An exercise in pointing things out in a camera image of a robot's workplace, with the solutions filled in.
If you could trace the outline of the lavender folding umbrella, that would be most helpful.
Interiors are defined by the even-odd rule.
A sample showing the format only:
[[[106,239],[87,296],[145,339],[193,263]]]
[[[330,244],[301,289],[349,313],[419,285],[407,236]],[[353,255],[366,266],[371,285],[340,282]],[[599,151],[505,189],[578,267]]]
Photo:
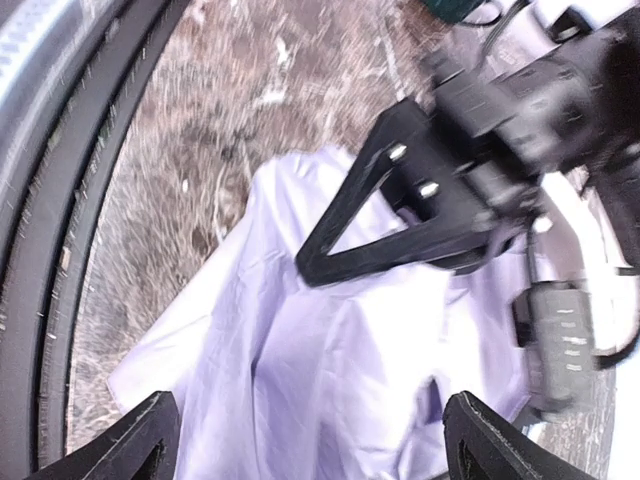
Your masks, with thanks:
[[[451,395],[507,419],[524,407],[521,243],[462,277],[301,279],[295,254],[351,164],[328,146],[261,166],[244,217],[110,375],[122,412],[174,395],[177,478],[430,479],[447,468]]]

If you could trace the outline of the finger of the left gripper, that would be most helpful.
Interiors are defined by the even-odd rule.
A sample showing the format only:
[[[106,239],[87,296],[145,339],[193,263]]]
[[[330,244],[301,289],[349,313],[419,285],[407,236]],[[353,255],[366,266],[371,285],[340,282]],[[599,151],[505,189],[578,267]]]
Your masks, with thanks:
[[[493,214],[456,165],[418,103],[406,98],[384,110],[296,255],[306,284],[335,284],[413,263],[457,275],[483,266],[491,252]],[[371,199],[382,201],[399,226],[337,250]]]

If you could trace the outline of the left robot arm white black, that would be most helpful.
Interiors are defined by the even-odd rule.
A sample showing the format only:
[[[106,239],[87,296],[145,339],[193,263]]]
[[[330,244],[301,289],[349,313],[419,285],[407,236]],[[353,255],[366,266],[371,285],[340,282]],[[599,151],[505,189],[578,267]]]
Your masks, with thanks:
[[[601,28],[575,9],[566,39],[491,82],[430,57],[434,104],[377,118],[296,257],[311,286],[410,264],[471,273],[544,212],[545,174],[585,167],[624,260],[639,265],[639,10]]]

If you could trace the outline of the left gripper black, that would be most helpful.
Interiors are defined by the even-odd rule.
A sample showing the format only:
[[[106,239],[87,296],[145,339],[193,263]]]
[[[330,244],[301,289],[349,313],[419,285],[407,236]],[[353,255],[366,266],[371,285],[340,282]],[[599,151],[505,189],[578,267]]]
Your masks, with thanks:
[[[522,228],[545,213],[542,179],[579,164],[600,142],[586,77],[553,55],[484,82],[438,51],[431,133],[449,150],[451,186],[425,200],[432,219],[460,215],[467,229]]]

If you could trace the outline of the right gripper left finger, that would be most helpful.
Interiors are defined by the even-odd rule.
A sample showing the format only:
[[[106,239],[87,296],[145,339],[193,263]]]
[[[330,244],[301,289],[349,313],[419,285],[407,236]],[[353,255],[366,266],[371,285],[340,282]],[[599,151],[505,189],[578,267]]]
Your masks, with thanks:
[[[179,437],[175,398],[169,391],[157,391],[84,447],[27,479],[171,480]]]

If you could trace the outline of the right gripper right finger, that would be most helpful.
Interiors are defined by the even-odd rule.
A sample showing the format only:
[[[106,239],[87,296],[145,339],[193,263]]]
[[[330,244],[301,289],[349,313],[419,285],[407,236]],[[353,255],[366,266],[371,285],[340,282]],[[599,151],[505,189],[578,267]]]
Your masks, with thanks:
[[[590,476],[527,438],[468,391],[443,413],[451,479],[588,479]]]

